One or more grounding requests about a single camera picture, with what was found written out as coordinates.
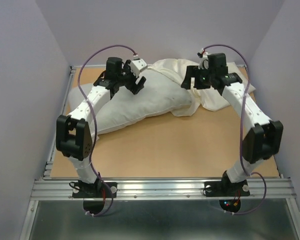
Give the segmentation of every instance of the pillow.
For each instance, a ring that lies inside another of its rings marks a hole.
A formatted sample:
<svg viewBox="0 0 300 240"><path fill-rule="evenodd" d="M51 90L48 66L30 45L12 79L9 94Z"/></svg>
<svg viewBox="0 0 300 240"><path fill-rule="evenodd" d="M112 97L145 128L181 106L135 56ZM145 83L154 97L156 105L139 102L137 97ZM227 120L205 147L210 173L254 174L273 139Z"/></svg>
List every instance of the pillow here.
<svg viewBox="0 0 300 240"><path fill-rule="evenodd" d="M186 59L162 59L156 61L149 69L157 71L168 78L170 78L175 83L181 85L183 80L185 79L187 66L189 65L198 65L198 63L186 60ZM236 66L234 62L228 62L228 71L229 73L237 73L239 77L242 79L243 84L246 86L248 80L241 73L239 68ZM210 111L217 111L222 108L229 106L230 104L219 94L219 92L215 89L201 89L197 90L193 88L194 79L191 83L191 89L188 90L193 99L192 106L188 109L180 109L173 112L175 116L191 116L197 110L197 108L202 105L205 109ZM255 87L250 85L248 92L251 93L255 90Z"/></svg>
<svg viewBox="0 0 300 240"><path fill-rule="evenodd" d="M140 74L146 81L144 88L133 95L125 87L121 87L112 100L97 113L98 134L106 134L126 126L135 124L144 118L158 116L180 108L189 108L192 97L189 92L180 87L165 75L146 69ZM84 84L82 89L87 95L93 84ZM68 95L71 111L74 110L84 97L78 87L73 88ZM90 131L95 131L94 124Z"/></svg>

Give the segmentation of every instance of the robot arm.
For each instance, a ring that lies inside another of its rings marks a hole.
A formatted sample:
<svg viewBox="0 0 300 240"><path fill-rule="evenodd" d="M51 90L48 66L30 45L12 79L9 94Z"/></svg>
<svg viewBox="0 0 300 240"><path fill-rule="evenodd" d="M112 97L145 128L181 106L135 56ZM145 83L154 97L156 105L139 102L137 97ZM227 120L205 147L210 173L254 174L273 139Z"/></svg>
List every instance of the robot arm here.
<svg viewBox="0 0 300 240"><path fill-rule="evenodd" d="M198 53L202 59L203 50ZM208 54L208 67L204 64L199 66L187 66L182 88L190 89L191 78L194 78L194 88L208 89L213 87L227 100L239 116L243 106L245 86L242 79L236 73L228 73L226 56L224 53ZM272 121L264 114L250 95L246 96L243 125L246 136L243 140L242 156L243 165L250 174L264 160L278 153L283 125L280 121ZM228 169L222 177L224 192L232 191L242 185L247 175L244 172L240 160Z"/></svg>
<svg viewBox="0 0 300 240"><path fill-rule="evenodd" d="M137 80L146 68L147 63L137 55L134 56L134 60L127 60L124 65L121 58L109 57L105 71L87 95L94 114L97 114L122 86L136 95L144 87L146 78L141 77L138 83ZM56 149L73 163L79 183L83 186L98 184L98 176L89 159L93 146L89 126L94 118L87 100L82 101L67 116L60 115L56 121Z"/></svg>

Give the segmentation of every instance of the white pillow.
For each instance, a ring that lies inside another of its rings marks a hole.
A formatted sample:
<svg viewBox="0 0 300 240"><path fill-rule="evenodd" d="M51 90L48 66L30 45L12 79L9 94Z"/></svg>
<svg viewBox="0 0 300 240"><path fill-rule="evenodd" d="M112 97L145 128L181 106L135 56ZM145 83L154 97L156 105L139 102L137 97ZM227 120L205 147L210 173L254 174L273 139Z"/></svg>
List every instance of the white pillow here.
<svg viewBox="0 0 300 240"><path fill-rule="evenodd" d="M97 113L98 134L110 133L144 118L191 106L192 97L189 92L165 75L147 69L140 76L144 76L146 81L144 88L137 95L121 87L112 100ZM91 83L81 86L86 95L92 85ZM68 95L71 111L83 100L78 87L73 88ZM94 124L91 124L90 131L91 133L95 131Z"/></svg>
<svg viewBox="0 0 300 240"><path fill-rule="evenodd" d="M168 58L168 59L162 59L159 61L156 61L150 69L157 71L158 73L161 73L168 78L170 78L175 83L181 85L183 80L185 79L187 66L189 65L198 65L198 63L194 61L190 61L187 59L174 59L174 58ZM248 80L245 78L245 76L241 73L239 68L236 66L234 62L228 62L226 64L228 66L228 72L229 73L237 73L239 77L242 79L243 84L246 86ZM217 111L222 108L225 108L229 106L230 104L219 94L219 92L212 87L209 89L202 89L197 90L194 89L194 81L191 83L191 89L189 90L189 93L191 94L191 97L193 99L192 106L189 109L180 109L175 110L173 114L177 117L179 116L191 116L194 114L197 110L197 108L200 106L200 104L210 111ZM255 90L255 87L250 85L248 92L251 93Z"/></svg>

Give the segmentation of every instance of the wooden surface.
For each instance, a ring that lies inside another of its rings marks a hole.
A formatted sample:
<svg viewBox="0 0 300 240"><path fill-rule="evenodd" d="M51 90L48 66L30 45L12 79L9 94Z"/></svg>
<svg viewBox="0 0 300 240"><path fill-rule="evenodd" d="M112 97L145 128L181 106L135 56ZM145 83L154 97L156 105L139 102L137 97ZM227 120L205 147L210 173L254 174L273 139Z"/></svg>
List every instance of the wooden surface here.
<svg viewBox="0 0 300 240"><path fill-rule="evenodd" d="M93 83L102 70L85 69L80 83ZM92 161L103 177L221 177L239 158L239 130L240 118L232 107L212 112L200 106L190 117L166 113L100 135ZM256 170L265 177L279 176L273 157ZM78 175L72 163L56 151L50 176Z"/></svg>

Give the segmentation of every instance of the white wall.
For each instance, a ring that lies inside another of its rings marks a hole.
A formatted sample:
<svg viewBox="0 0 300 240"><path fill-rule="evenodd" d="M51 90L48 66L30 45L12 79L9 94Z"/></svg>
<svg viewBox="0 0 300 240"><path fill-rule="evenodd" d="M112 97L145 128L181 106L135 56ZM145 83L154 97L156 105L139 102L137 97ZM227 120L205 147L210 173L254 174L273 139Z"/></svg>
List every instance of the white wall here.
<svg viewBox="0 0 300 240"><path fill-rule="evenodd" d="M0 0L0 240L19 239L69 65L34 0Z"/></svg>
<svg viewBox="0 0 300 240"><path fill-rule="evenodd" d="M258 104L283 123L276 162L300 205L300 0L286 0L250 64Z"/></svg>
<svg viewBox="0 0 300 240"><path fill-rule="evenodd" d="M216 43L238 48L250 59L283 1L36 0L71 65L82 65L110 44L129 45L148 63L164 58L197 61L202 47ZM130 56L121 51L108 50L91 64L105 64L109 55ZM222 51L228 60L241 61Z"/></svg>

